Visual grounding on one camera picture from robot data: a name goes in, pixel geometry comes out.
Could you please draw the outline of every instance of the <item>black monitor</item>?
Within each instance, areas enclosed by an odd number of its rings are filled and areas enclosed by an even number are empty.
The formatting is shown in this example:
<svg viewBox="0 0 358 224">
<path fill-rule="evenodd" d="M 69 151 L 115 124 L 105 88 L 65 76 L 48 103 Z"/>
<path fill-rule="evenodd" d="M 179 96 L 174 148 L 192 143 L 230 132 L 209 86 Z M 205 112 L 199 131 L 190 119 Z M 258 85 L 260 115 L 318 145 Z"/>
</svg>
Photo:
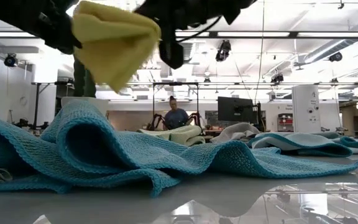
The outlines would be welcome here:
<svg viewBox="0 0 358 224">
<path fill-rule="evenodd" d="M 219 96 L 218 120 L 257 123 L 252 100 Z"/>
</svg>

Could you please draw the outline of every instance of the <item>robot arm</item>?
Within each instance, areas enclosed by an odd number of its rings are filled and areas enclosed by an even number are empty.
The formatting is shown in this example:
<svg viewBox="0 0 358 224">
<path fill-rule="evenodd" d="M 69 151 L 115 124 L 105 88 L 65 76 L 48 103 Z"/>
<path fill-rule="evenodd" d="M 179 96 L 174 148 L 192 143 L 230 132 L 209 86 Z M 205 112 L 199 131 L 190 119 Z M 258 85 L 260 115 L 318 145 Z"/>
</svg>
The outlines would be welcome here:
<svg viewBox="0 0 358 224">
<path fill-rule="evenodd" d="M 45 41 L 65 54 L 81 44 L 71 33 L 66 11 L 78 0 L 0 0 L 0 20 Z"/>
<path fill-rule="evenodd" d="M 183 47 L 175 36 L 205 24 L 208 19 L 224 17 L 231 24 L 241 9 L 256 0 L 146 0 L 136 13 L 153 19 L 161 28 L 161 59 L 172 68 L 183 65 Z M 66 10 L 78 0 L 0 0 L 0 20 L 40 37 L 45 44 L 72 54 L 81 43 L 71 33 L 71 17 Z"/>
</svg>

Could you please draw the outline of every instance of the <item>person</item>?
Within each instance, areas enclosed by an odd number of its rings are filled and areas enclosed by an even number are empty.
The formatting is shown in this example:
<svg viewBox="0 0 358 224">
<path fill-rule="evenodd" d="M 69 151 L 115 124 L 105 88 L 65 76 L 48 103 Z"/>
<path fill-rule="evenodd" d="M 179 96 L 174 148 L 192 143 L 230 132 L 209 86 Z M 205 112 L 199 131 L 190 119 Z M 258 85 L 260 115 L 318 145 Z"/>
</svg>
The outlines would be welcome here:
<svg viewBox="0 0 358 224">
<path fill-rule="evenodd" d="M 164 126 L 164 130 L 180 128 L 191 123 L 186 111 L 178 108 L 177 99 L 173 96 L 169 98 L 169 105 L 171 110 L 165 115 L 165 124 L 168 127 Z"/>
</svg>

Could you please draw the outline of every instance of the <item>teal knit towel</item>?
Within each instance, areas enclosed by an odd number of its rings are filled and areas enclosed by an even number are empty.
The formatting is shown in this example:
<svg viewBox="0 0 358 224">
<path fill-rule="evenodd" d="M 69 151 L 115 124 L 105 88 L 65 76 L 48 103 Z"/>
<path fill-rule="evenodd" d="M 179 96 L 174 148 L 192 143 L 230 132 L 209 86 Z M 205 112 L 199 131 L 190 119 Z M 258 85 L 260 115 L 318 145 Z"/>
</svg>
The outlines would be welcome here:
<svg viewBox="0 0 358 224">
<path fill-rule="evenodd" d="M 339 138 L 336 133 L 261 133 L 248 145 L 255 150 L 278 147 L 284 154 L 296 152 L 299 155 L 331 157 L 358 154 L 358 141 L 349 137 Z"/>
<path fill-rule="evenodd" d="M 0 120 L 0 168 L 14 180 L 1 190 L 73 186 L 112 188 L 151 180 L 152 195 L 206 170 L 273 179 L 344 174 L 358 168 L 280 155 L 277 148 L 251 151 L 243 142 L 186 147 L 142 133 L 115 131 L 86 101 L 73 100 L 37 138 Z"/>
</svg>

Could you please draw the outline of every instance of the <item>glossy floor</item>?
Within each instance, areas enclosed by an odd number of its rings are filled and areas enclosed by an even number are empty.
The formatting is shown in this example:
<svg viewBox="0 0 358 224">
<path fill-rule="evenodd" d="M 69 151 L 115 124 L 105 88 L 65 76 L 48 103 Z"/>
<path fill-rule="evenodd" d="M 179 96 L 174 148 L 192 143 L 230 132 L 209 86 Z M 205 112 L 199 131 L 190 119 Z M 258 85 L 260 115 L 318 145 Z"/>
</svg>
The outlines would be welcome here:
<svg viewBox="0 0 358 224">
<path fill-rule="evenodd" d="M 351 163 L 358 156 L 319 160 Z M 358 170 L 301 180 L 206 174 L 157 198 L 143 186 L 66 195 L 0 193 L 0 223 L 358 224 Z"/>
</svg>

